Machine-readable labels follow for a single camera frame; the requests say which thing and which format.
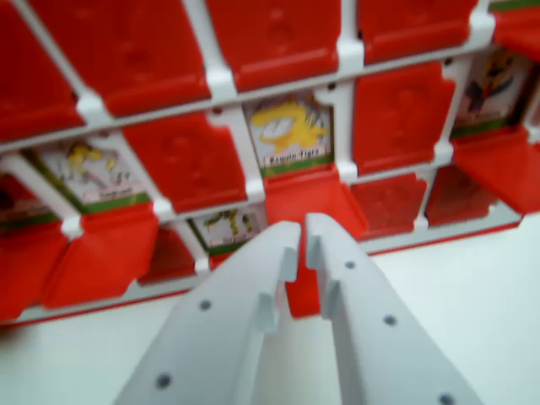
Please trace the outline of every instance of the yellow cartoon character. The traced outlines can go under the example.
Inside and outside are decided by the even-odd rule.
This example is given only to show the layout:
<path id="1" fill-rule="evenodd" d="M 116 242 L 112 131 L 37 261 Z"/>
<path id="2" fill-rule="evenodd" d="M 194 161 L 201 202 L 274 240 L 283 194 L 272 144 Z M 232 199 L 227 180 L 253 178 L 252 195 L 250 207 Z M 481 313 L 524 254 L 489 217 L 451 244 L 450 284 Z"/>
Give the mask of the yellow cartoon character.
<path id="1" fill-rule="evenodd" d="M 92 181 L 99 188 L 107 188 L 107 185 L 100 180 L 97 175 L 91 173 L 84 165 L 85 162 L 98 162 L 105 160 L 105 167 L 111 174 L 116 166 L 116 154 L 105 153 L 97 148 L 93 148 L 86 143 L 75 143 L 67 152 L 67 161 L 69 166 L 75 172 L 81 175 L 83 181 Z"/>
<path id="2" fill-rule="evenodd" d="M 204 221 L 204 226 L 207 228 L 207 230 L 210 230 L 210 227 L 217 225 L 221 219 L 228 219 L 231 232 L 233 233 L 233 235 L 238 235 L 239 233 L 238 223 L 236 222 L 237 213 L 238 213 L 237 209 L 221 211 L 219 213 L 216 213 L 212 218 Z M 244 226 L 246 227 L 247 232 L 251 232 L 253 230 L 250 219 L 247 215 L 242 215 L 242 222 L 244 223 Z"/>
<path id="3" fill-rule="evenodd" d="M 315 113 L 308 113 L 306 105 L 287 99 L 279 105 L 255 111 L 251 124 L 263 127 L 261 142 L 275 145 L 274 153 L 278 154 L 295 143 L 302 148 L 315 146 L 328 132 L 316 125 L 318 119 Z"/>
<path id="4" fill-rule="evenodd" d="M 497 49 L 489 56 L 483 80 L 473 80 L 465 91 L 471 100 L 468 112 L 481 111 L 485 100 L 503 93 L 510 87 L 514 80 L 510 69 L 515 59 L 515 55 L 504 48 Z"/>

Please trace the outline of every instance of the red plastic tile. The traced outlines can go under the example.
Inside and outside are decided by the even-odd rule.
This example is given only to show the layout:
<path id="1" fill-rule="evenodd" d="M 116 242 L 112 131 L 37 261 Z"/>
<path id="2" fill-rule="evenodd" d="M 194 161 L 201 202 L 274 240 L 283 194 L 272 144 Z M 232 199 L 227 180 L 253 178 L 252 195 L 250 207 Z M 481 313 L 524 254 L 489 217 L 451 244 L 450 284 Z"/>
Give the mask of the red plastic tile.
<path id="1" fill-rule="evenodd" d="M 159 229 L 150 269 L 139 278 L 141 285 L 195 275 L 195 261 L 172 229 Z"/>
<path id="2" fill-rule="evenodd" d="M 367 221 L 347 185 L 339 181 L 335 169 L 316 171 L 266 184 L 264 202 L 269 224 L 289 220 L 304 223 L 308 213 L 326 213 L 338 221 L 355 239 L 368 229 Z M 305 232 L 300 241 L 296 281 L 286 284 L 292 316 L 320 312 L 316 272 L 305 266 Z"/>
<path id="3" fill-rule="evenodd" d="M 8 0 L 0 54 L 0 142 L 83 124 L 68 83 Z"/>
<path id="4" fill-rule="evenodd" d="M 432 160 L 455 87 L 438 62 L 359 79 L 353 133 L 359 173 Z"/>
<path id="5" fill-rule="evenodd" d="M 497 197 L 455 166 L 440 168 L 425 215 L 429 226 L 482 218 Z"/>
<path id="6" fill-rule="evenodd" d="M 518 213 L 540 211 L 540 147 L 522 127 L 454 142 L 456 166 Z"/>
<path id="7" fill-rule="evenodd" d="M 221 265 L 221 263 L 223 263 L 225 260 L 227 260 L 233 254 L 234 254 L 234 252 L 230 251 L 228 253 L 223 253 L 221 255 L 211 256 L 209 258 L 210 270 L 215 270 L 216 268 L 218 268 Z"/>
<path id="8" fill-rule="evenodd" d="M 418 180 L 414 174 L 351 186 L 370 224 L 370 230 L 362 239 L 412 232 L 426 186 L 426 182 Z"/>
<path id="9" fill-rule="evenodd" d="M 125 127 L 124 135 L 177 212 L 246 200 L 246 181 L 227 127 L 204 113 Z"/>
<path id="10" fill-rule="evenodd" d="M 540 6 L 493 13 L 493 41 L 540 62 Z"/>
<path id="11" fill-rule="evenodd" d="M 0 321 L 16 319 L 40 301 L 67 247 L 59 222 L 0 235 Z"/>
<path id="12" fill-rule="evenodd" d="M 85 82 L 116 116 L 208 98 L 182 3 L 30 0 Z"/>
<path id="13" fill-rule="evenodd" d="M 478 0 L 359 0 L 365 62 L 373 63 L 462 44 Z"/>
<path id="14" fill-rule="evenodd" d="M 47 287 L 43 305 L 57 308 L 122 295 L 149 270 L 158 231 L 151 204 L 85 215 Z"/>
<path id="15" fill-rule="evenodd" d="M 339 2 L 207 0 L 206 4 L 239 90 L 338 69 Z"/>

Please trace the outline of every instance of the gripper arm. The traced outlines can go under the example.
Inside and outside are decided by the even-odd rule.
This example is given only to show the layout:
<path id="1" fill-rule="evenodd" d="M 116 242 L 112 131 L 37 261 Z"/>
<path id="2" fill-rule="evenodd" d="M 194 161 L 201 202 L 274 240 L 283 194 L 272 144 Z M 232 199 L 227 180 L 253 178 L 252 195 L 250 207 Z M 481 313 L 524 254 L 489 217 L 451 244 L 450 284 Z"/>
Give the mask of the gripper arm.
<path id="1" fill-rule="evenodd" d="M 332 218 L 306 217 L 306 265 L 332 321 L 345 405 L 480 405 L 383 272 Z M 296 275 L 300 226 L 281 222 L 188 293 L 116 405 L 248 404 L 279 286 Z"/>
<path id="2" fill-rule="evenodd" d="M 242 246 L 172 310 L 116 405 L 249 404 L 274 301 L 296 279 L 301 228 L 280 222 Z"/>
<path id="3" fill-rule="evenodd" d="M 306 265 L 332 321 L 343 405 L 480 405 L 358 242 L 325 214 L 305 223 Z"/>

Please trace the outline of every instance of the white table surface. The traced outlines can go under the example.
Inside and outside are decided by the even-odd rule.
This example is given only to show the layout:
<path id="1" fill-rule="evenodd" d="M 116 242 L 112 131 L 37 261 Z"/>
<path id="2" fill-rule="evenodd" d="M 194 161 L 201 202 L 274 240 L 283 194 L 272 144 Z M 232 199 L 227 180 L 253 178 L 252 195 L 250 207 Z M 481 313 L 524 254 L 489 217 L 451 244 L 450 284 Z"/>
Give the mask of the white table surface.
<path id="1" fill-rule="evenodd" d="M 540 403 L 540 215 L 375 261 L 485 404 Z M 178 299 L 0 335 L 0 404 L 112 403 Z M 327 321 L 282 317 L 264 345 L 254 403 L 340 403 Z"/>

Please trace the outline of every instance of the printed name label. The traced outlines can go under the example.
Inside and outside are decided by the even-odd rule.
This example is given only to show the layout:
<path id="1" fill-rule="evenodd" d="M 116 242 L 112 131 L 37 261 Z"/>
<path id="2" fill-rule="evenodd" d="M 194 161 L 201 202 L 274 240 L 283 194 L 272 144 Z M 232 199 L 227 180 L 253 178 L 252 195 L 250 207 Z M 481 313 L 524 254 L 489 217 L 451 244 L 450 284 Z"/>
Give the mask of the printed name label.
<path id="1" fill-rule="evenodd" d="M 312 148 L 304 148 L 295 152 L 285 152 L 282 154 L 271 154 L 264 157 L 264 165 L 277 166 L 288 163 L 299 162 L 301 160 L 318 158 L 324 156 L 327 149 L 324 145 L 316 145 Z"/>

